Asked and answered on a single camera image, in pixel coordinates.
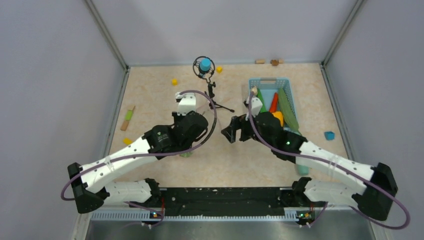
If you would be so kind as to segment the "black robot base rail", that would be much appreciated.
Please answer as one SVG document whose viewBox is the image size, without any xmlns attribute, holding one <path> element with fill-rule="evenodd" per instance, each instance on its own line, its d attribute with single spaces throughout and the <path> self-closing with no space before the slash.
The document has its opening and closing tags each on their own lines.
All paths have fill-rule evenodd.
<svg viewBox="0 0 424 240">
<path fill-rule="evenodd" d="M 325 204 L 297 196 L 290 187 L 168 187 L 138 205 L 164 210 L 167 217 L 263 217 Z"/>
</svg>

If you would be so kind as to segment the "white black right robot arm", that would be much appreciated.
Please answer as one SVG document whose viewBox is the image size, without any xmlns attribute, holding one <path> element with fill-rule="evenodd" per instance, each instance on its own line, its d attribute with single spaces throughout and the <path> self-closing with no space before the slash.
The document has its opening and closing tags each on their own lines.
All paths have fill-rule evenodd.
<svg viewBox="0 0 424 240">
<path fill-rule="evenodd" d="M 329 183 L 302 177 L 295 181 L 293 200 L 297 205 L 307 206 L 310 202 L 344 204 L 374 220 L 387 220 L 393 204 L 388 195 L 394 197 L 398 192 L 388 165 L 380 162 L 372 166 L 331 153 L 304 136 L 285 130 L 269 112 L 259 113 L 253 123 L 246 114 L 233 116 L 221 134 L 234 143 L 238 130 L 241 131 L 241 142 L 262 138 L 265 146 L 272 146 L 271 152 L 277 158 L 318 170 L 338 180 Z"/>
</svg>

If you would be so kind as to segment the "clear pink zip top bag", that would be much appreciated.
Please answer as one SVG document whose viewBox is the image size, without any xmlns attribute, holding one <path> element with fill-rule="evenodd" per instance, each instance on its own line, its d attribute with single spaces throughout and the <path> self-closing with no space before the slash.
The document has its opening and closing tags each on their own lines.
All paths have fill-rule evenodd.
<svg viewBox="0 0 424 240">
<path fill-rule="evenodd" d="M 206 139 L 206 136 L 212 131 L 212 125 L 213 125 L 214 116 L 215 116 L 214 111 L 212 109 L 210 109 L 208 102 L 206 102 L 206 103 L 202 104 L 201 106 L 199 106 L 198 108 L 196 108 L 196 112 L 201 114 L 208 121 L 208 132 L 198 142 L 194 142 L 192 144 L 192 146 L 190 147 L 190 149 L 191 149 L 190 152 L 193 152 L 193 153 L 194 153 L 193 147 L 195 147 L 196 145 L 201 143 L 204 139 Z"/>
</svg>

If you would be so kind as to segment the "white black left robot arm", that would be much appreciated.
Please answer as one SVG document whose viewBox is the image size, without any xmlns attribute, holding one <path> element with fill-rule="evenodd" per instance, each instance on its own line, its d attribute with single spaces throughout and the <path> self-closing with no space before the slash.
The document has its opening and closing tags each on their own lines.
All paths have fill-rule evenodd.
<svg viewBox="0 0 424 240">
<path fill-rule="evenodd" d="M 208 120 L 195 111 L 171 125 L 155 125 L 121 150 L 88 164 L 74 162 L 67 167 L 77 212 L 93 212 L 105 204 L 160 202 L 158 183 L 151 178 L 134 182 L 116 179 L 146 164 L 189 150 L 208 132 Z"/>
</svg>

